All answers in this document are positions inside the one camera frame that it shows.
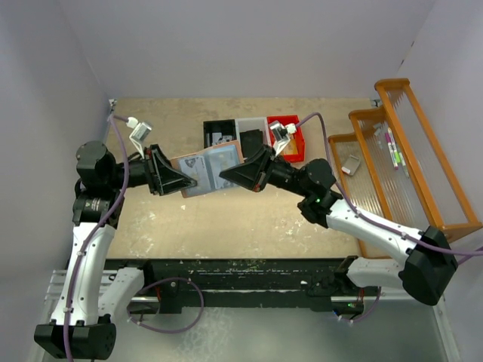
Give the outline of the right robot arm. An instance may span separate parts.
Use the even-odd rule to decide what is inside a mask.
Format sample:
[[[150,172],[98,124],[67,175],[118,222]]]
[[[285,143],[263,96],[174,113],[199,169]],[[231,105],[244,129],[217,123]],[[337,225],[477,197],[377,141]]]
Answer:
[[[337,289],[352,295],[361,287],[403,289],[425,305],[436,305],[454,276],[458,265],[445,234],[430,226],[411,228],[355,207],[342,192],[332,190],[336,183],[330,163],[317,158],[296,168],[269,146],[246,162],[220,171],[220,177],[252,192],[266,185],[302,197],[298,208],[310,223],[344,232],[373,244],[390,260],[353,261],[335,278]]]

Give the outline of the white patterned credit card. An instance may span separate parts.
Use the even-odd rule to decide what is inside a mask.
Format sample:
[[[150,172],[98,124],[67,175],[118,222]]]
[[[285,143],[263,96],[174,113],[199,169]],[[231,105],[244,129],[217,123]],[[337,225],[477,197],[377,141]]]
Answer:
[[[186,189],[187,198],[204,195],[211,191],[211,181],[205,158],[202,155],[191,155],[178,159],[180,170],[196,181],[196,185]]]

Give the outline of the pink leather card holder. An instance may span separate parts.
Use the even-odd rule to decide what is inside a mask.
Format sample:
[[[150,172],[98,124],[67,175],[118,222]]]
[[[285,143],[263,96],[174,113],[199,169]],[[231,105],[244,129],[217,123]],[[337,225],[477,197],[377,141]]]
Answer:
[[[228,142],[228,143],[223,143],[223,144],[220,144],[218,146],[211,146],[211,147],[208,147],[206,149],[202,149],[201,151],[199,152],[195,152],[195,153],[192,153],[192,154],[188,154],[188,155],[182,155],[182,156],[178,156],[176,158],[172,158],[171,159],[171,163],[173,164],[174,168],[177,169],[177,170],[180,170],[180,166],[178,164],[178,159],[179,158],[183,158],[183,157],[186,157],[186,156],[191,156],[191,155],[202,155],[204,158],[205,158],[205,163],[206,163],[206,166],[207,166],[207,169],[208,169],[208,176],[210,178],[210,181],[211,181],[211,191],[209,193],[212,193],[212,192],[217,192],[219,190],[215,190],[214,189],[214,185],[213,185],[213,177],[212,177],[212,174],[211,174],[211,168],[209,166],[209,164],[207,163],[207,154],[209,151],[213,150],[213,149],[218,149],[218,148],[221,148],[221,147],[226,147],[226,146],[235,146],[236,147],[236,150],[238,152],[238,157],[239,157],[239,160],[240,160],[240,164],[242,164],[244,162],[244,159],[243,159],[243,155],[242,155],[242,150],[241,150],[241,146],[240,146],[240,143],[238,140],[235,140],[235,141],[232,141],[232,142]],[[181,192],[181,195],[184,197],[184,198],[187,198],[186,197],[186,194],[185,194],[185,191],[186,190],[183,190]]]

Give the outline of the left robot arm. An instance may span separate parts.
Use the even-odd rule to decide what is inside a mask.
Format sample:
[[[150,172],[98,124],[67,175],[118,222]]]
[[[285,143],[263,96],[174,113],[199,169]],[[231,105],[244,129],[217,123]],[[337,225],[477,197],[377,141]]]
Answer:
[[[102,280],[110,244],[115,236],[125,192],[147,186],[153,195],[169,195],[195,186],[196,181],[151,145],[145,156],[118,163],[100,141],[76,152],[75,202],[72,206],[72,252],[60,298],[46,324],[35,328],[34,340],[56,359],[106,360],[116,339],[116,324],[131,298],[155,288],[149,265],[122,266],[111,284]]]

